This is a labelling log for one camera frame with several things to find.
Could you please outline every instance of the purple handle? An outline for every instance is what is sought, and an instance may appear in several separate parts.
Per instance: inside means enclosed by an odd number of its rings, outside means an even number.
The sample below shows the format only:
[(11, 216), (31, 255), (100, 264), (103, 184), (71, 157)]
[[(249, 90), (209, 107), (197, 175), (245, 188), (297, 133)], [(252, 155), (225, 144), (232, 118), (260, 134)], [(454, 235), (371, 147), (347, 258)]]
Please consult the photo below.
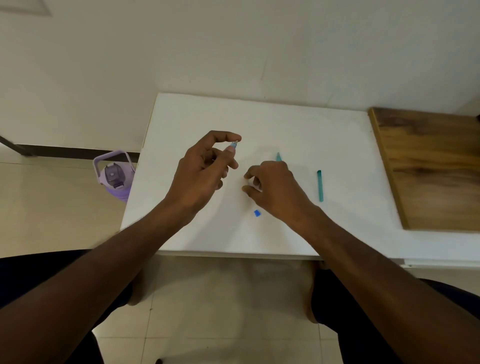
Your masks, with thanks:
[(118, 154), (122, 154), (122, 153), (125, 153), (125, 155), (127, 156), (128, 162), (130, 163), (131, 168), (133, 169), (133, 171), (135, 171), (135, 168), (133, 167), (133, 164), (132, 164), (132, 160), (130, 159), (130, 156), (128, 155), (128, 153), (124, 152), (123, 150), (114, 150), (113, 152), (108, 152), (108, 153), (102, 154), (101, 156), (98, 156), (93, 160), (93, 168), (95, 169), (96, 179), (98, 180), (98, 183), (100, 183), (100, 180), (99, 180), (100, 170), (98, 169), (98, 162), (101, 161), (101, 160), (113, 157), (113, 156), (117, 156)]

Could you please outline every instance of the finger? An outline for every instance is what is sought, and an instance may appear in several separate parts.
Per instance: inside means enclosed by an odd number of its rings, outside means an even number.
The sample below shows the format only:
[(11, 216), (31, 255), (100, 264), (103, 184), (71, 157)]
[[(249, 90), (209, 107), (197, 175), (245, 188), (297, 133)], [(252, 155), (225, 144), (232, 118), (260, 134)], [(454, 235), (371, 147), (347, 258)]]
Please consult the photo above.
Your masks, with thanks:
[[(205, 165), (207, 166), (211, 165), (215, 161), (216, 157), (219, 156), (220, 154), (222, 154), (222, 151), (217, 148), (211, 148), (207, 150), (204, 154)], [(239, 164), (237, 163), (236, 160), (233, 160), (228, 166), (236, 170), (239, 167)]]
[(240, 141), (241, 136), (232, 132), (209, 131), (194, 147), (197, 149), (211, 149), (215, 143)]
[(252, 186), (243, 186), (241, 188), (242, 191), (244, 191), (248, 197), (250, 197), (253, 201), (255, 201), (255, 203), (257, 205), (260, 205), (261, 203), (261, 200), (262, 200), (262, 197), (263, 197), (263, 193), (260, 192), (260, 191), (257, 191), (255, 188), (253, 188)]
[(247, 173), (245, 173), (243, 177), (249, 180), (253, 176), (258, 176), (259, 169), (260, 169), (260, 166), (251, 166), (250, 168), (248, 168)]
[(215, 159), (215, 162), (207, 168), (213, 173), (215, 178), (219, 178), (223, 175), (225, 168), (233, 161), (233, 157), (235, 156), (235, 148), (232, 146), (228, 146), (220, 155), (218, 155)]

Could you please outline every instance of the black pants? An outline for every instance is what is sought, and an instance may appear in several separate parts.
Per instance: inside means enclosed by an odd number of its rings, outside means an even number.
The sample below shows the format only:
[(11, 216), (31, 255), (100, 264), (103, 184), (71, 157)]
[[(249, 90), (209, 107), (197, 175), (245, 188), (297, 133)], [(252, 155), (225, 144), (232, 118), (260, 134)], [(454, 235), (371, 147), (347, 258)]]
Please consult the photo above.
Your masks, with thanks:
[[(445, 283), (421, 280), (480, 319), (480, 297)], [(318, 322), (337, 332), (344, 364), (402, 363), (331, 270), (318, 270), (315, 275), (312, 310)]]
[[(87, 252), (89, 250), (72, 250), (0, 259), (0, 308), (48, 280)], [(101, 324), (116, 308), (126, 305), (131, 295), (132, 284), (130, 283), (92, 329)], [(103, 364), (98, 343), (91, 331), (80, 342), (66, 363)]]

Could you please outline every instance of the person's right arm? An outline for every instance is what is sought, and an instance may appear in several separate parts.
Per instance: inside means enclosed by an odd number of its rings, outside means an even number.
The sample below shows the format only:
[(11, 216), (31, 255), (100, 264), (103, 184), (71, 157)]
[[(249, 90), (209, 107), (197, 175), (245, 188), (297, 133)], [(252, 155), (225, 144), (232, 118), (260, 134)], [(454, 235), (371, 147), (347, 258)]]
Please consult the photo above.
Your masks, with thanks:
[(327, 262), (405, 363), (479, 363), (480, 320), (335, 224), (284, 162), (245, 174), (243, 191), (284, 221)]

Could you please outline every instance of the purple water bottle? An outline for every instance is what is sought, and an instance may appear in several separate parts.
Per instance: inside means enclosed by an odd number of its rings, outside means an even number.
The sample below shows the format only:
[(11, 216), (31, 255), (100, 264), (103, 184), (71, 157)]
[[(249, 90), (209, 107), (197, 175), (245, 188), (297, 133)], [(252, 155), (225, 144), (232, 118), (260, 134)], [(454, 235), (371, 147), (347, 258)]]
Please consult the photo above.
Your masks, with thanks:
[[(108, 164), (105, 168), (98, 169), (98, 162), (109, 157), (117, 156), (125, 153), (128, 162), (113, 162)], [(123, 150), (115, 150), (110, 153), (102, 154), (93, 160), (93, 167), (95, 169), (98, 183), (104, 185), (107, 191), (123, 202), (127, 202), (132, 188), (133, 177), (135, 175), (135, 168), (132, 160), (127, 152)]]

